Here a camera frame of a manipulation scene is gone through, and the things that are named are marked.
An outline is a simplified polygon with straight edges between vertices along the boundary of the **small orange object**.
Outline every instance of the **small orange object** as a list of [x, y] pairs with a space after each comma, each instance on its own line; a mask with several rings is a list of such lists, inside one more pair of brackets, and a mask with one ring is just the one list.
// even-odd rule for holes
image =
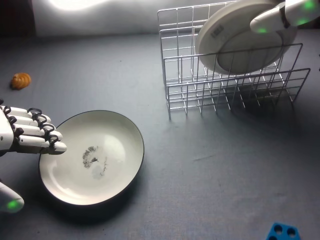
[[28, 73], [16, 73], [11, 80], [11, 87], [13, 89], [24, 89], [31, 83], [31, 77]]

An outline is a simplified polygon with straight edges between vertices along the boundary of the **gray tablecloth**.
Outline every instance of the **gray tablecloth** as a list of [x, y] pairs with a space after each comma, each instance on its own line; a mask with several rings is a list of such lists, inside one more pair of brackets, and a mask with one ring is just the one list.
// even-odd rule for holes
[[[1, 240], [262, 240], [274, 222], [320, 236], [320, 31], [301, 30], [297, 68], [311, 68], [294, 110], [211, 108], [168, 119], [157, 35], [2, 39], [0, 96], [55, 125], [81, 112], [130, 118], [145, 142], [135, 183], [99, 209], [61, 209], [42, 186], [38, 155], [7, 153], [0, 178], [25, 200], [0, 216]], [[11, 91], [27, 72], [32, 84]]]

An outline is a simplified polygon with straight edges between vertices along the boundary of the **wire dish rack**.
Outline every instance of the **wire dish rack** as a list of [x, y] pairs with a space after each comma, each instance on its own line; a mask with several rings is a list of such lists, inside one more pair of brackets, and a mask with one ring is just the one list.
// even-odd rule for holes
[[[203, 24], [212, 14], [232, 2], [158, 11], [162, 74], [170, 119], [173, 110], [184, 110], [188, 115], [190, 109], [199, 109], [202, 114], [206, 106], [213, 106], [217, 112], [220, 107], [232, 110], [236, 102], [243, 108], [247, 104], [261, 106], [265, 102], [275, 107], [281, 99], [291, 103], [297, 99], [310, 72], [310, 68], [294, 69], [302, 43], [196, 54], [196, 37]], [[210, 56], [216, 63], [220, 55], [230, 55], [233, 59], [235, 54], [246, 52], [250, 63], [253, 54], [263, 50], [267, 56], [274, 48], [280, 49], [279, 60], [258, 71], [239, 75], [230, 74], [232, 60], [229, 74], [217, 73], [215, 69], [212, 71], [199, 60], [201, 56]]]

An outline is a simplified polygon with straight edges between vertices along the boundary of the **plate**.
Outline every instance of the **plate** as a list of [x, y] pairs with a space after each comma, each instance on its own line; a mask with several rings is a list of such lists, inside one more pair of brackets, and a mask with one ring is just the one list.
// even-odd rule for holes
[[[200, 56], [204, 66], [220, 74], [251, 73], [269, 66], [283, 55], [292, 44], [296, 27], [264, 33], [250, 30], [250, 22], [264, 11], [274, 8], [277, 0], [238, 0], [213, 14], [201, 28], [195, 43], [197, 54], [220, 53]], [[269, 50], [241, 51], [259, 48]]]
[[94, 205], [121, 193], [137, 175], [145, 145], [137, 126], [112, 111], [75, 115], [57, 127], [68, 149], [43, 154], [40, 176], [47, 190], [73, 205]]

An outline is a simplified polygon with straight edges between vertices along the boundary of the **blue object with holes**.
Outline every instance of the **blue object with holes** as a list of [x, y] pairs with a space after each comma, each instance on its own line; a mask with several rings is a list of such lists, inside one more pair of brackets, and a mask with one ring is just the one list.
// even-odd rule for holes
[[298, 229], [294, 226], [274, 223], [266, 240], [301, 240]]

